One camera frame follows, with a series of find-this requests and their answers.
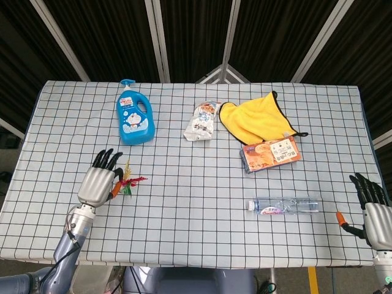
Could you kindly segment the left silver and black robot hand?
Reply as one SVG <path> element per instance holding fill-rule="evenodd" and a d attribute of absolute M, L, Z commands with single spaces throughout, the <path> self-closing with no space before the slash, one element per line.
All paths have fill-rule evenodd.
<path fill-rule="evenodd" d="M 78 191 L 79 202 L 94 208 L 100 207 L 119 193 L 124 179 L 124 170 L 114 170 L 122 152 L 111 155 L 113 148 L 101 150 L 88 169 Z"/>

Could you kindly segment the right silver and black robot hand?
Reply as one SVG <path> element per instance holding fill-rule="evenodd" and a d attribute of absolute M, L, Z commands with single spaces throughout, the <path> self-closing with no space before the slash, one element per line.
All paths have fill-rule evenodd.
<path fill-rule="evenodd" d="M 360 173 L 349 176 L 354 183 L 363 212 L 363 228 L 353 227 L 346 222 L 342 213 L 337 212 L 339 226 L 360 239 L 364 239 L 375 251 L 391 250 L 391 205 L 385 191 L 377 183 Z"/>

